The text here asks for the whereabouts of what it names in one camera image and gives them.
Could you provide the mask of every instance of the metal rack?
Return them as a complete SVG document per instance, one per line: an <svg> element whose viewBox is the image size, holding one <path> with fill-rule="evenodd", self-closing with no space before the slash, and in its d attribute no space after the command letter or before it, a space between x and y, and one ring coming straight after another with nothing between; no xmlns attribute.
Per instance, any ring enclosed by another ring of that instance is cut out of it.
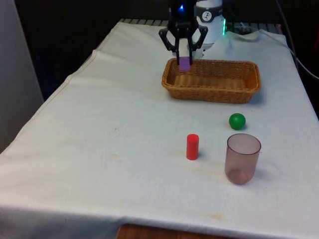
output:
<svg viewBox="0 0 319 239"><path fill-rule="evenodd" d="M129 23L129 24L139 24L139 25L149 25L149 26L167 26L168 20L154 20L154 19L129 19L129 18L122 18L120 22ZM252 26L256 29L263 29L265 31L281 34L283 35L281 25L274 24L274 23L250 23L245 22L246 26ZM228 22L226 23L227 31L232 31L239 34L247 34L253 32L251 29L244 28L235 28L241 27L241 23L239 22Z"/></svg>

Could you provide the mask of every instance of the green ball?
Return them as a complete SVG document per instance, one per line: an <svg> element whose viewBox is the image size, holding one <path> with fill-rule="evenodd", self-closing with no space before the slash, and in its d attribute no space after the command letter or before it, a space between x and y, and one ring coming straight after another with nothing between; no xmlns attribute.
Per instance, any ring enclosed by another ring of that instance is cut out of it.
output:
<svg viewBox="0 0 319 239"><path fill-rule="evenodd" d="M233 114L229 118L229 124L233 129L241 130L246 124L246 118L240 113Z"/></svg>

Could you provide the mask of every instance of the green light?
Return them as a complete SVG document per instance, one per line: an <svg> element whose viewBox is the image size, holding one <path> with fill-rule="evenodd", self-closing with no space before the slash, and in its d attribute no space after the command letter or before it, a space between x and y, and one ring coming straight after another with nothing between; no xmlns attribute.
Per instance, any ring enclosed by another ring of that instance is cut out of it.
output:
<svg viewBox="0 0 319 239"><path fill-rule="evenodd" d="M224 19L223 36L226 34L226 19Z"/></svg>

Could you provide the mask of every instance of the clear plastic cup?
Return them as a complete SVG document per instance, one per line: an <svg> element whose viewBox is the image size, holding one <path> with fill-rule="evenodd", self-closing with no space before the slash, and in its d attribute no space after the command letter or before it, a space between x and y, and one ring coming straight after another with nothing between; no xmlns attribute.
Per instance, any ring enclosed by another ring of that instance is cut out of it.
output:
<svg viewBox="0 0 319 239"><path fill-rule="evenodd" d="M248 183L255 174L260 141L249 134L239 133L227 140L225 173L228 180L234 184Z"/></svg>

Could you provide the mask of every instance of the purple block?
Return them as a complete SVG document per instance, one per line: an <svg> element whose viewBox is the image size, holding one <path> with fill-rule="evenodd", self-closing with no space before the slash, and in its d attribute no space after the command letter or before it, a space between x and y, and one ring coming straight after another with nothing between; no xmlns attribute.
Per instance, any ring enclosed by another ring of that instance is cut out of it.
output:
<svg viewBox="0 0 319 239"><path fill-rule="evenodd" d="M190 71L189 57L183 56L179 58L179 70Z"/></svg>

